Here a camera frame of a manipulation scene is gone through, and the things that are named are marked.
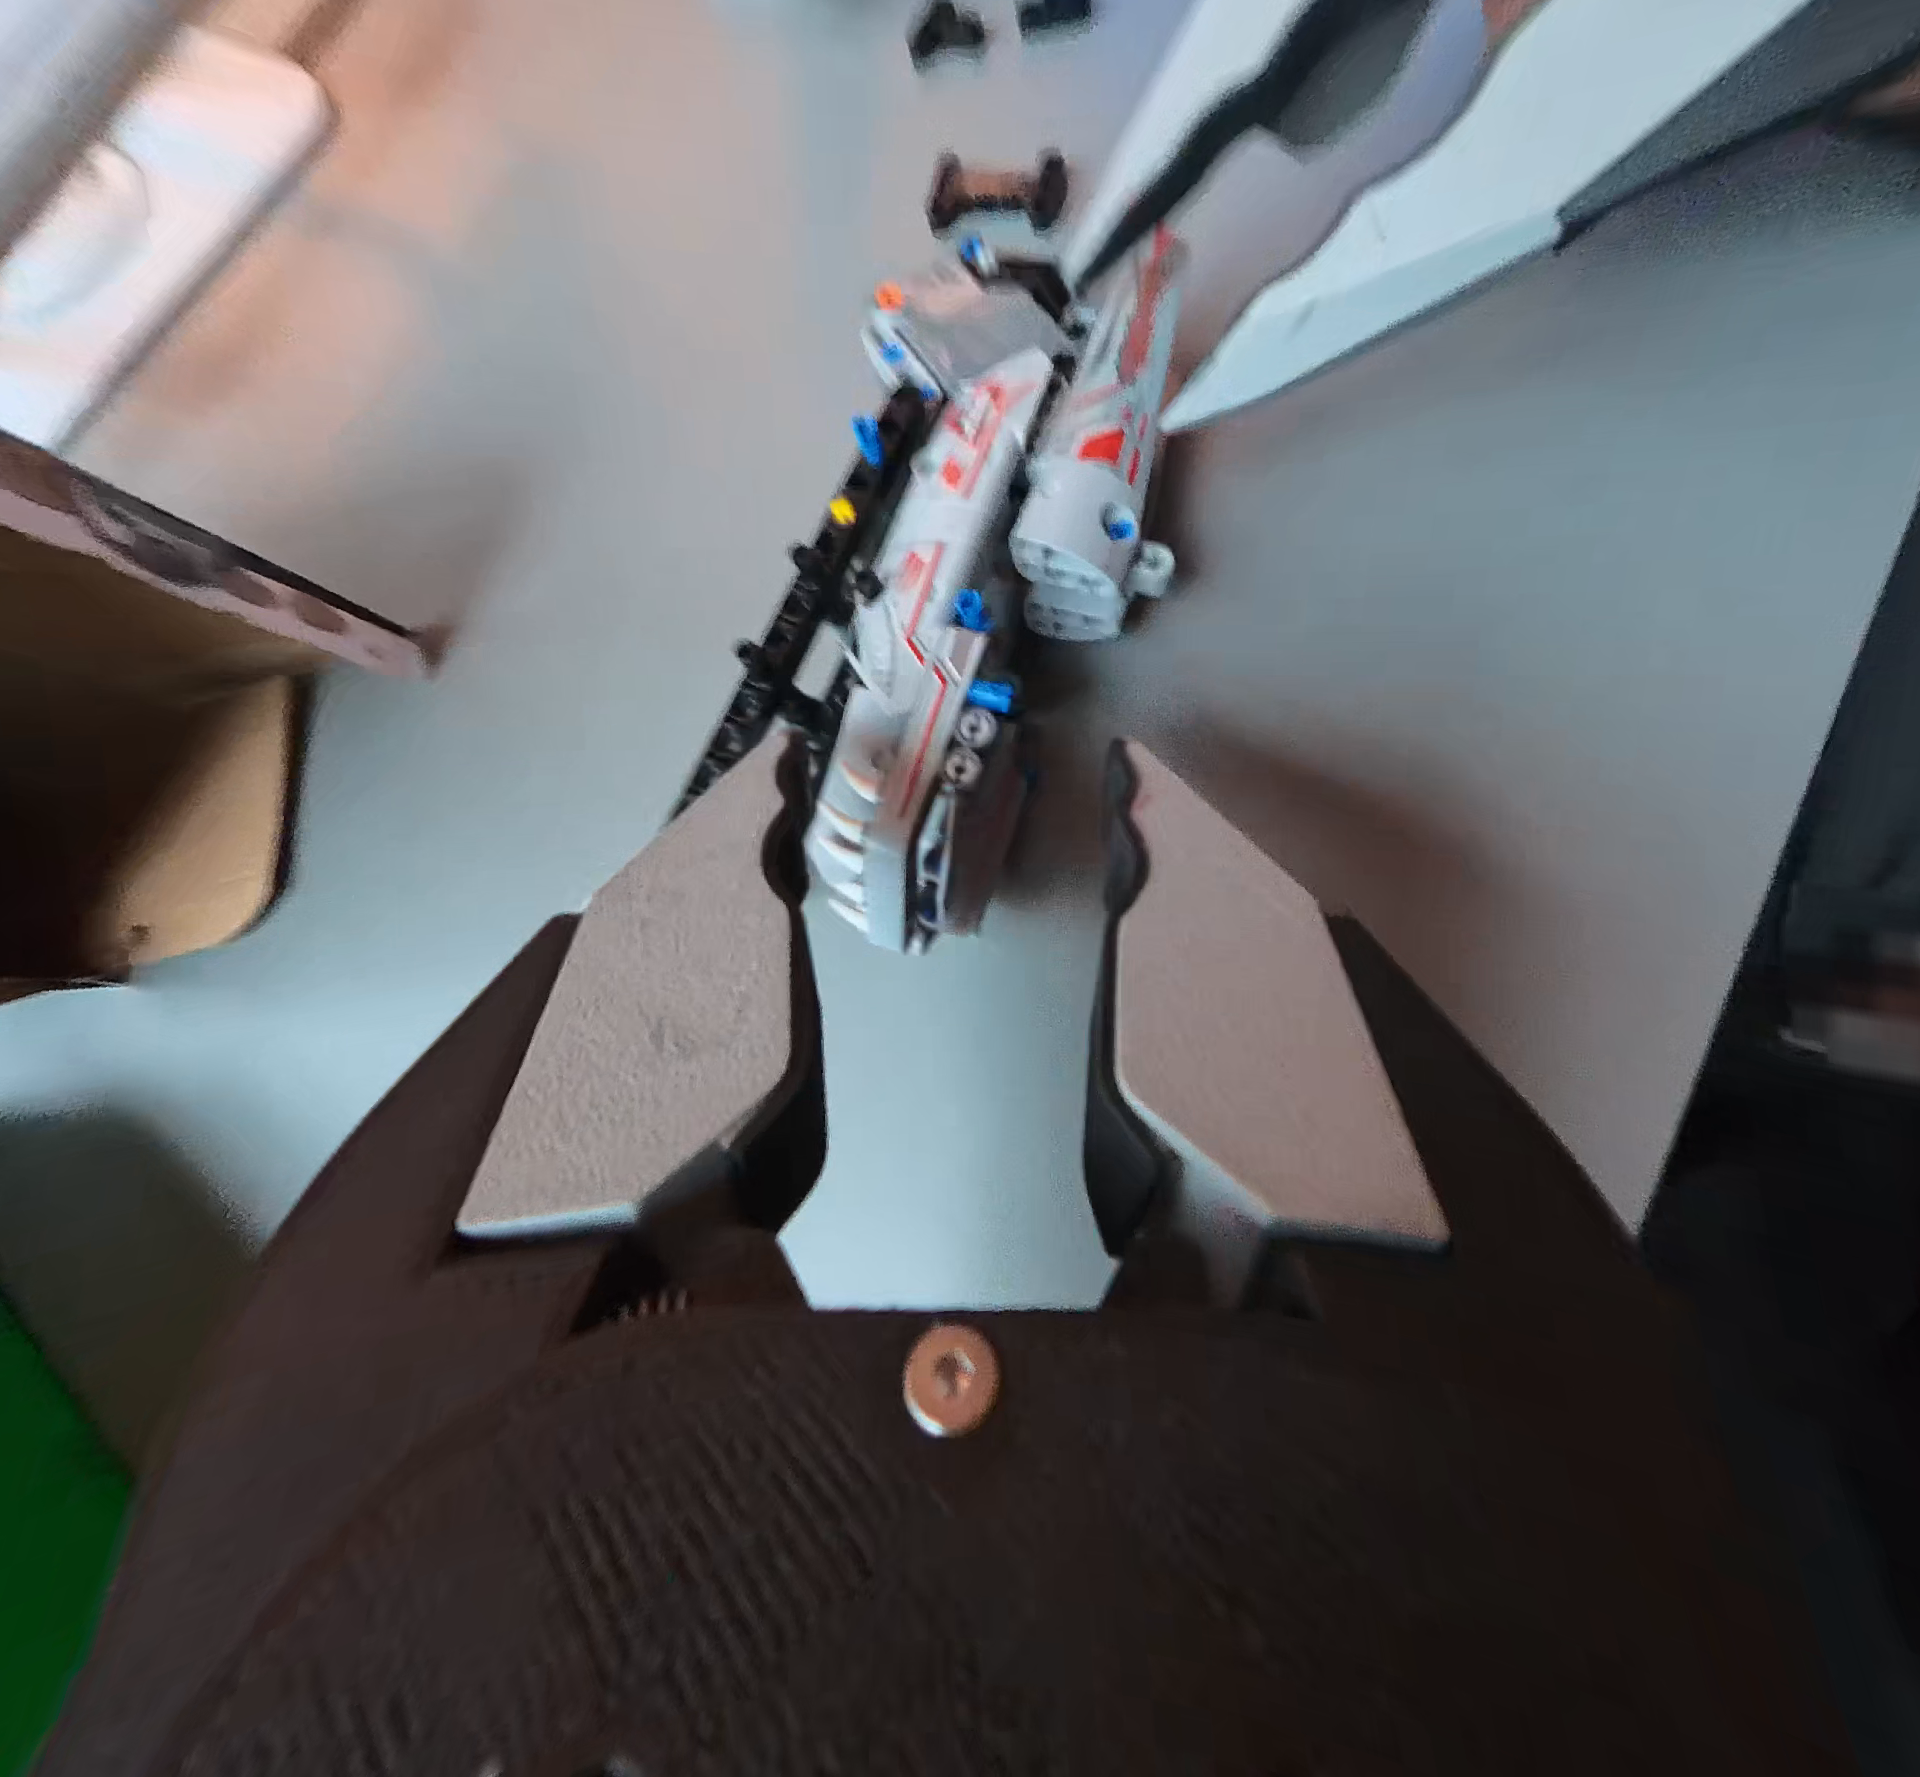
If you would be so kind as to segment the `open cardboard box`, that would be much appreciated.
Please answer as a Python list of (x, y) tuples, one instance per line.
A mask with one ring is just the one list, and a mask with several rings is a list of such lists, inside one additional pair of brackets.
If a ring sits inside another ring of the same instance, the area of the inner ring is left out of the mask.
[(325, 671), (420, 632), (3, 440), (3, 1000), (110, 986), (276, 903)]

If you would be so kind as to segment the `white stand base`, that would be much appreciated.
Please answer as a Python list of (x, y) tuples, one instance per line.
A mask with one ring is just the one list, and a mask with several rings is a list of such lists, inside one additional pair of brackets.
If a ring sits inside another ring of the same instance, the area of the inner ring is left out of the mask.
[(325, 150), (295, 58), (185, 28), (5, 256), (3, 426), (75, 445)]

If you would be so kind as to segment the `green plastic bin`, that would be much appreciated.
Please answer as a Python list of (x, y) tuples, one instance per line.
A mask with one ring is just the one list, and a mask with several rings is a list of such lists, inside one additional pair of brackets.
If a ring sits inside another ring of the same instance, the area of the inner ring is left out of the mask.
[(27, 1773), (84, 1665), (132, 1475), (3, 1307), (3, 1771)]

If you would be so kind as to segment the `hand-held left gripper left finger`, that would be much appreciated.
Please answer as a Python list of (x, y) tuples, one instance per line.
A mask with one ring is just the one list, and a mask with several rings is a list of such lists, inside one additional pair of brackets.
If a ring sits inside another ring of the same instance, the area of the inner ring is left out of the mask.
[(803, 744), (763, 739), (592, 895), (461, 1238), (639, 1227), (715, 1184), (769, 1233), (801, 1212), (828, 1150), (803, 789)]

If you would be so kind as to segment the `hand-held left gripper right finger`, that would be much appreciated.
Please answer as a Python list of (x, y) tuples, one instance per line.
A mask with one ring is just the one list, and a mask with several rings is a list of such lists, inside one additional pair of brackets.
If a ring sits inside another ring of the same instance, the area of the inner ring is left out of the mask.
[(1237, 1305), (1298, 1245), (1453, 1245), (1320, 903), (1160, 757), (1112, 743), (1083, 1175), (1115, 1286)]

